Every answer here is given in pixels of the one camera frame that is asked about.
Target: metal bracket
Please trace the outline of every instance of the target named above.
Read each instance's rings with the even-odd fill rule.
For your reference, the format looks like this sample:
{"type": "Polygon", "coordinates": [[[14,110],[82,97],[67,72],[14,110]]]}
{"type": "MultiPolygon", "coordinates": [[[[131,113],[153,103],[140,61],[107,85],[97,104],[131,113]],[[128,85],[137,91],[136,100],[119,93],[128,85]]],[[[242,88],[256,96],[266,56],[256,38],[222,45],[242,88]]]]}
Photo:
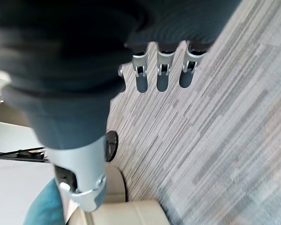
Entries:
{"type": "Polygon", "coordinates": [[[148,52],[144,55],[133,55],[132,57],[133,70],[136,77],[147,76],[148,74],[148,52]]]}
{"type": "Polygon", "coordinates": [[[187,72],[187,70],[191,69],[192,73],[194,73],[199,66],[200,62],[202,61],[203,57],[205,56],[205,52],[201,55],[193,54],[189,51],[189,41],[187,42],[187,48],[184,55],[183,65],[182,65],[182,71],[184,73],[187,72]]]}
{"type": "Polygon", "coordinates": [[[157,51],[157,74],[162,75],[162,72],[165,72],[165,75],[170,74],[170,69],[173,64],[175,52],[171,53],[162,53],[159,50],[157,51]]]}

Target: dark gray sleeve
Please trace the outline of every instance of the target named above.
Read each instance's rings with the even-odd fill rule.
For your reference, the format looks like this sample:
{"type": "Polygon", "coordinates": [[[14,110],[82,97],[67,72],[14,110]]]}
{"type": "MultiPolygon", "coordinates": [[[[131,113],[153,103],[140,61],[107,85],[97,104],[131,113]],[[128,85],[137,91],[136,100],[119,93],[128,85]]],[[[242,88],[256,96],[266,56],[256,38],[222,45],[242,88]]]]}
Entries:
{"type": "Polygon", "coordinates": [[[105,134],[110,100],[123,87],[124,47],[149,41],[214,42],[240,0],[0,0],[2,95],[24,111],[40,142],[87,145],[105,134]]]}

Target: white wall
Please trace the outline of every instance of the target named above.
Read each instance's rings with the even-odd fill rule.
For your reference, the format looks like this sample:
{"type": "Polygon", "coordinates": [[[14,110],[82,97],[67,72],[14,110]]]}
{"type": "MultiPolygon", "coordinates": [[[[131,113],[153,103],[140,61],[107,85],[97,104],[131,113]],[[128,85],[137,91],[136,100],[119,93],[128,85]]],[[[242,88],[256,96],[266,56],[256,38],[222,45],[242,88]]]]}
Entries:
{"type": "MultiPolygon", "coordinates": [[[[31,128],[0,123],[0,151],[40,146],[31,128]]],[[[22,225],[30,204],[52,178],[50,164],[0,160],[0,225],[22,225]]]]}

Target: striped gray carpet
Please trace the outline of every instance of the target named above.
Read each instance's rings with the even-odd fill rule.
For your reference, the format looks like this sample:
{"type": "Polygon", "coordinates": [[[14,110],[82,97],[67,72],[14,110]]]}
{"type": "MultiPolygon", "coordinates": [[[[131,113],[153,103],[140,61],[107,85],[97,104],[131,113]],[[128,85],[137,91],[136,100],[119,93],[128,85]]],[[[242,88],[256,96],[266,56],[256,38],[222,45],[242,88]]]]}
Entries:
{"type": "Polygon", "coordinates": [[[129,200],[158,199],[173,225],[281,225],[281,0],[243,1],[188,89],[184,48],[164,93],[153,44],[147,93],[124,67],[108,129],[129,200]]]}

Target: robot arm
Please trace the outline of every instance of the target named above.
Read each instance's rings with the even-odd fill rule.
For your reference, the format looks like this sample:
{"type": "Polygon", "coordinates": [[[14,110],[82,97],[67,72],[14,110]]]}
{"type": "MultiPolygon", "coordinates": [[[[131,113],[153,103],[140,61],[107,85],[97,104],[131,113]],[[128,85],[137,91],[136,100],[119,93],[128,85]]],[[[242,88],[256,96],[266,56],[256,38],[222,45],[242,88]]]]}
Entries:
{"type": "Polygon", "coordinates": [[[0,0],[0,70],[12,80],[2,95],[24,111],[48,149],[56,182],[83,210],[104,200],[110,100],[125,85],[119,66],[132,60],[137,89],[145,92],[146,48],[157,42],[156,85],[165,91],[176,47],[191,41],[180,77],[189,86],[239,2],[0,0]]]}

